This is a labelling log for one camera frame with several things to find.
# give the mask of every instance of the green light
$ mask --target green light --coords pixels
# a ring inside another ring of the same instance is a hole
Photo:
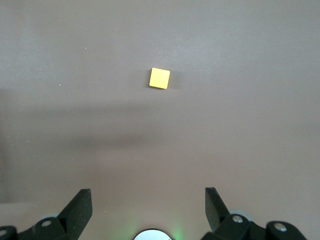
[[[174,240],[184,240],[184,234],[183,229],[181,227],[178,227],[172,231],[172,237]]]

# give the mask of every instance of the yellow cube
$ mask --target yellow cube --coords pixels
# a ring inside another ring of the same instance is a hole
[[[167,89],[170,71],[159,68],[152,68],[150,77],[150,86],[160,89]]]

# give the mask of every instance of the small yellow square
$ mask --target small yellow square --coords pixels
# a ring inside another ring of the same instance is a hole
[[[153,67],[149,85],[155,88],[167,89],[169,76],[170,71]]]

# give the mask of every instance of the yellow block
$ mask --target yellow block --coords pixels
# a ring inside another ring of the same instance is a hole
[[[170,71],[159,68],[152,68],[150,77],[150,86],[160,89],[167,89]]]

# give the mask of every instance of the led light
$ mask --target led light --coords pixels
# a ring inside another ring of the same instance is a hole
[[[166,233],[157,229],[147,229],[140,232],[134,240],[172,240]]]

